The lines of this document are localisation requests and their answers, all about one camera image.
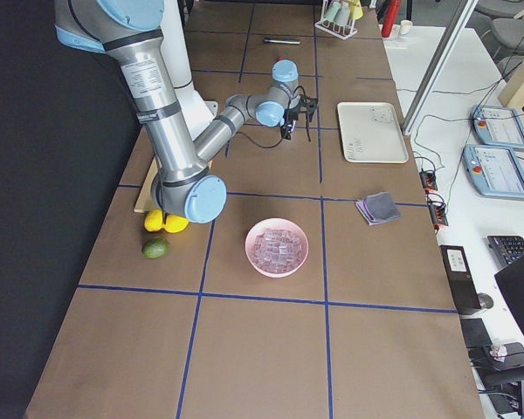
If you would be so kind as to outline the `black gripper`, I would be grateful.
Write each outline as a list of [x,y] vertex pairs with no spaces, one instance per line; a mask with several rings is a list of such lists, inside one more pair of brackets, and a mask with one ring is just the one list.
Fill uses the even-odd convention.
[[290,140],[292,132],[295,129],[298,121],[298,113],[296,111],[285,111],[282,122],[280,123],[280,135],[283,140]]

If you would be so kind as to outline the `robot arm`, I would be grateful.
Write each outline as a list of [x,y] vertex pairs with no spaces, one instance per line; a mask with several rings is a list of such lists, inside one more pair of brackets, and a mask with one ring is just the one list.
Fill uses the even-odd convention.
[[210,161],[249,119],[266,127],[286,125],[288,111],[300,103],[296,64],[277,62],[265,93],[230,97],[193,134],[180,102],[194,86],[176,1],[57,1],[54,10],[61,44],[118,62],[158,160],[153,202],[192,223],[217,218],[227,188],[210,172]]

